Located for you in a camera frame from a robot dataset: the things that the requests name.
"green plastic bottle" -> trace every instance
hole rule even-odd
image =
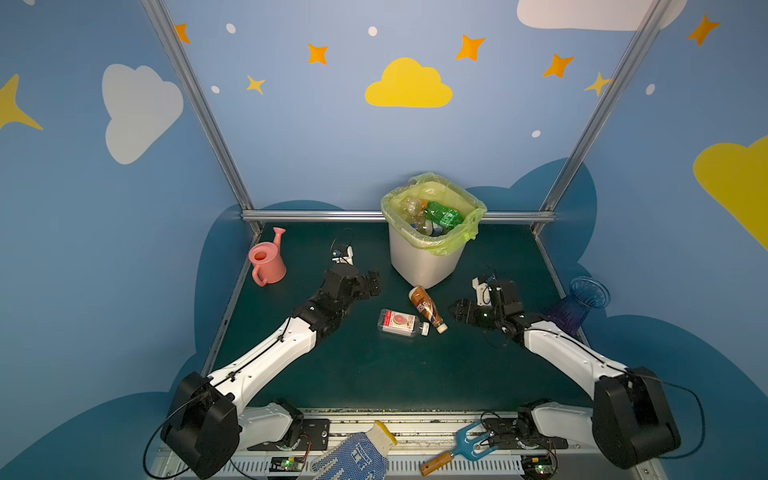
[[[452,230],[464,221],[464,217],[458,211],[432,201],[427,203],[424,216],[445,228],[445,231]]]

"plastic bag liner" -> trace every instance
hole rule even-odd
[[[411,195],[458,210],[464,221],[440,237],[428,237],[419,233],[401,217],[405,215],[402,202]],[[433,173],[412,177],[408,185],[392,190],[382,199],[382,214],[392,228],[414,247],[440,257],[450,255],[465,243],[474,240],[478,234],[478,223],[487,211],[485,204],[467,190]]]

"green table surface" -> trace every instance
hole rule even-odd
[[[411,286],[389,262],[386,223],[288,223],[280,225],[287,274],[280,282],[257,286],[249,276],[240,293],[216,358],[216,369],[242,356],[274,332],[293,307],[312,296],[329,267],[334,238],[354,232],[354,264],[361,273],[379,269],[381,295],[356,302],[330,337],[298,358],[250,403],[263,406],[285,398],[300,408],[514,410],[541,398],[591,406],[589,397],[541,357],[477,327],[454,321],[448,307],[474,299],[472,278],[490,273],[517,283],[526,310],[542,310],[558,300],[557,290],[525,225],[481,224],[454,273],[429,289],[448,330],[407,339],[377,330],[379,312],[416,309]],[[267,225],[262,240],[272,240]]]

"yellow star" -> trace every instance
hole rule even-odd
[[[552,66],[544,73],[544,77],[547,77],[549,75],[557,75],[560,78],[563,78],[563,74],[565,73],[565,67],[568,66],[569,63],[571,63],[571,60],[573,60],[576,57],[570,57],[570,58],[560,58],[557,55],[555,55],[552,58]]]
[[[326,50],[328,47],[316,47],[310,44],[310,63],[318,61],[323,65],[328,65],[326,63]]]
[[[598,79],[597,79],[597,80],[595,80],[595,81],[594,81],[594,83],[593,83],[592,85],[590,85],[590,86],[586,87],[586,88],[584,89],[584,91],[587,91],[587,90],[594,90],[595,92],[597,92],[597,94],[598,94],[598,97],[599,97],[599,96],[600,96],[600,94],[601,94],[601,93],[603,93],[603,87],[604,87],[605,85],[607,85],[609,81],[611,81],[611,79],[610,79],[610,78],[608,78],[608,79],[606,79],[606,78],[603,78],[603,75],[602,75],[600,72],[598,72]]]
[[[190,38],[187,37],[187,24],[183,23],[181,25],[174,25],[176,27],[176,33],[179,34],[179,40],[183,41],[184,43],[191,44]]]
[[[250,80],[250,85],[248,85],[248,88],[246,88],[246,91],[258,90],[260,94],[264,95],[264,92],[261,91],[261,84],[264,83],[264,80],[255,81],[250,77],[250,75],[248,75],[248,80]]]
[[[462,35],[464,37],[464,45],[462,46],[462,50],[456,55],[456,60],[461,60],[462,58],[471,58],[474,61],[478,60],[478,48],[480,48],[480,45],[482,45],[482,42],[485,41],[484,38],[478,38],[477,40],[472,40],[470,37],[466,35]]]
[[[16,89],[18,88],[18,75],[8,80],[3,88],[0,88],[0,129],[12,121],[42,130],[38,122],[32,120],[16,104]]]
[[[696,27],[694,33],[688,35],[688,40],[695,40],[696,43],[701,46],[701,44],[704,43],[704,39],[707,37],[707,35],[709,35],[711,31],[719,26],[719,23],[710,22],[710,19],[708,19],[705,15],[704,20],[702,20],[699,26]]]

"yellow cloud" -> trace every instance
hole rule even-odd
[[[704,190],[768,249],[768,137],[744,147],[716,144],[694,162]]]
[[[412,58],[387,65],[382,80],[366,90],[366,101],[376,107],[442,107],[451,98],[453,90],[442,83],[439,72]]]

